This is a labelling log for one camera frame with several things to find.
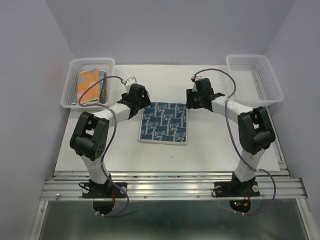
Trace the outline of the white blue patterned towel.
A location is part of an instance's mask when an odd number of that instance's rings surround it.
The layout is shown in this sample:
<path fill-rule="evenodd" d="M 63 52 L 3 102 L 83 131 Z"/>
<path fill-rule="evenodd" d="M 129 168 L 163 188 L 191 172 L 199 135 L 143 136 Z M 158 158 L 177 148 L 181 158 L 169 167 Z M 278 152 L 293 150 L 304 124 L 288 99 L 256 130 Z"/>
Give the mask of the white blue patterned towel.
<path fill-rule="evenodd" d="M 188 110 L 183 103 L 153 102 L 142 111 L 139 141 L 182 145 L 188 142 Z"/>

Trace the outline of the brown orange towel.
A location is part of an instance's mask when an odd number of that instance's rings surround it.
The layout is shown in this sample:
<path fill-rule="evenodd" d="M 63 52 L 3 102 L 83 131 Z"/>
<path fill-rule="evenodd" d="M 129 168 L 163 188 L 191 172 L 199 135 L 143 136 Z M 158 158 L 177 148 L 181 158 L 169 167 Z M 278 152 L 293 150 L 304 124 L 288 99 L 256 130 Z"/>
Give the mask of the brown orange towel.
<path fill-rule="evenodd" d="M 108 79 L 108 75 L 106 74 L 106 77 L 105 77 L 105 82 L 104 82 L 104 88 L 106 88 L 106 102 L 108 101 L 107 98 L 108 98 L 108 82 L 109 82 L 109 79 Z"/>

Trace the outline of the light blue spotted towel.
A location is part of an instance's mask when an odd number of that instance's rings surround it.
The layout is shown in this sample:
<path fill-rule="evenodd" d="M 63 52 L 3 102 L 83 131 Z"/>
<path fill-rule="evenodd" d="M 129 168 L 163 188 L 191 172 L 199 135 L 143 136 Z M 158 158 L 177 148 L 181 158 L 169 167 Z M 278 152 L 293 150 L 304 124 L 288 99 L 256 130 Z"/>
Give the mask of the light blue spotted towel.
<path fill-rule="evenodd" d="M 99 75 L 100 75 L 100 79 L 104 79 L 107 76 L 107 73 L 104 70 L 100 70 Z M 100 92 L 103 90 L 104 85 L 105 85 L 105 80 L 102 80 L 99 82 Z"/>

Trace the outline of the orange pink patterned towel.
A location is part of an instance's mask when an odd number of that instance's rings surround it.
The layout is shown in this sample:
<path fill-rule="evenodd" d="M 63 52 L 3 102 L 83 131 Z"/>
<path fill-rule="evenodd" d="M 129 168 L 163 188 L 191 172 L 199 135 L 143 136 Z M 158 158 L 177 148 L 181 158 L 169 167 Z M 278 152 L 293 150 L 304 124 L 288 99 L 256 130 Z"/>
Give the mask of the orange pink patterned towel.
<path fill-rule="evenodd" d="M 98 68 L 92 68 L 90 70 L 80 72 L 77 77 L 76 91 L 73 97 L 72 105 L 77 105 L 83 93 L 99 80 L 100 70 Z M 91 104 L 97 103 L 99 100 L 100 84 L 97 84 L 84 95 L 84 97 L 81 99 L 81 103 Z"/>

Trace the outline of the blue yellow tiger towel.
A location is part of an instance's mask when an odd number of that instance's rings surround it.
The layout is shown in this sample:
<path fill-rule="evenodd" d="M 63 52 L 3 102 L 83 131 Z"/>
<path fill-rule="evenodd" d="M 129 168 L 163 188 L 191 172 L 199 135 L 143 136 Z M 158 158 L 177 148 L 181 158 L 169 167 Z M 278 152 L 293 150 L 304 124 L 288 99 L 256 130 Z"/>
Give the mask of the blue yellow tiger towel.
<path fill-rule="evenodd" d="M 103 87 L 100 91 L 100 96 L 99 96 L 99 102 L 101 104 L 105 104 L 106 103 L 106 97 L 107 97 L 107 90 L 105 87 Z"/>

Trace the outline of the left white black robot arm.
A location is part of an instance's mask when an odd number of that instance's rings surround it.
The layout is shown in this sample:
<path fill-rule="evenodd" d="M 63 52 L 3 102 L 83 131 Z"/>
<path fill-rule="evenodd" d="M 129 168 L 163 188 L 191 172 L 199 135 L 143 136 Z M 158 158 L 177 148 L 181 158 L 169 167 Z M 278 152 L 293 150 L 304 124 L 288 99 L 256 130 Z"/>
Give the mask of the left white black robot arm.
<path fill-rule="evenodd" d="M 150 106 L 151 101 L 143 85 L 133 83 L 121 99 L 112 107 L 97 113 L 82 112 L 70 139 L 70 147 L 83 160 L 94 191 L 100 197 L 111 193 L 111 175 L 103 161 L 108 149 L 107 138 L 110 128 L 134 117 L 139 110 Z"/>

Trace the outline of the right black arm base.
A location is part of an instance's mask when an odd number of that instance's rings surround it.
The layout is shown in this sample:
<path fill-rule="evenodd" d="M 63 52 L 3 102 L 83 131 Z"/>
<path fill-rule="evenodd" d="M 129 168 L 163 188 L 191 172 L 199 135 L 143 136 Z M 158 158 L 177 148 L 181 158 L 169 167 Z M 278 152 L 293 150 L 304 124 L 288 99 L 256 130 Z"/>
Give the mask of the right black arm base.
<path fill-rule="evenodd" d="M 241 182 L 232 174 L 230 181 L 216 181 L 211 195 L 215 198 L 236 198 L 236 197 L 259 197 L 260 189 L 256 177 Z"/>

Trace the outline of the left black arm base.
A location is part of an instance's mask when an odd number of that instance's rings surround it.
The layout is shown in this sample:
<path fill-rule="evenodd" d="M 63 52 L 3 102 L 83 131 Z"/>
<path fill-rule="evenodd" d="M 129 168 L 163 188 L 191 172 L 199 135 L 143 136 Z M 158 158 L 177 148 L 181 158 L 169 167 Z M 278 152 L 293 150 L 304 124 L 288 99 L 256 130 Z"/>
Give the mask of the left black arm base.
<path fill-rule="evenodd" d="M 109 181 L 105 184 L 97 184 L 92 180 L 80 182 L 78 186 L 82 189 L 84 199 L 125 199 L 125 194 L 112 185 Z"/>

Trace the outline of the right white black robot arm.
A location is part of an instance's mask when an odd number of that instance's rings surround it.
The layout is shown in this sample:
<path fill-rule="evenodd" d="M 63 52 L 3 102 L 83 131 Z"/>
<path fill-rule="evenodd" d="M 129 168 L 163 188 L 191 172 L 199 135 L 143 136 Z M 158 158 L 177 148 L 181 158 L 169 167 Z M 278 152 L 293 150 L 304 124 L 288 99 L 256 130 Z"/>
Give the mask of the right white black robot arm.
<path fill-rule="evenodd" d="M 230 100 L 220 92 L 214 93 L 208 78 L 195 80 L 193 88 L 186 90 L 186 107 L 206 109 L 225 117 L 231 143 L 240 158 L 234 171 L 236 179 L 230 182 L 230 189 L 233 194 L 242 195 L 248 190 L 247 182 L 255 177 L 265 150 L 276 139 L 267 109 L 263 106 L 256 108 L 245 106 Z M 241 152 L 236 146 L 229 121 L 238 125 Z"/>

